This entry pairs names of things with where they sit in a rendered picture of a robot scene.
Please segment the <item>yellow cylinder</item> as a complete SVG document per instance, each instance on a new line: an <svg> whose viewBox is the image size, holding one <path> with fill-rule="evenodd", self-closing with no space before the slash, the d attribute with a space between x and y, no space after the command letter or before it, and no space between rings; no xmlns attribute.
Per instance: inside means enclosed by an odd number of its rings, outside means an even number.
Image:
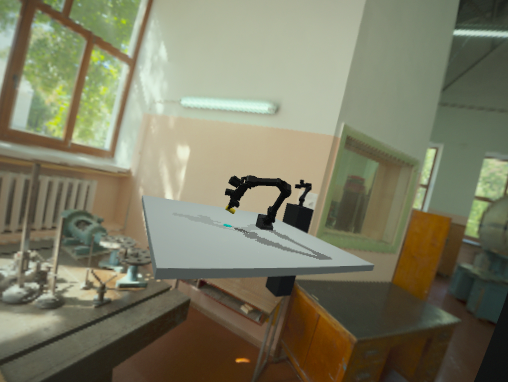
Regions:
<svg viewBox="0 0 508 382"><path fill-rule="evenodd" d="M228 205L226 206L226 208L225 208L225 209L226 209L227 211L229 211L230 213L232 213L232 214L234 214L234 213L235 213L235 211L236 211L236 210L234 210L233 208L231 208L231 209L229 209L229 210L228 210L227 208L228 208Z"/></svg>

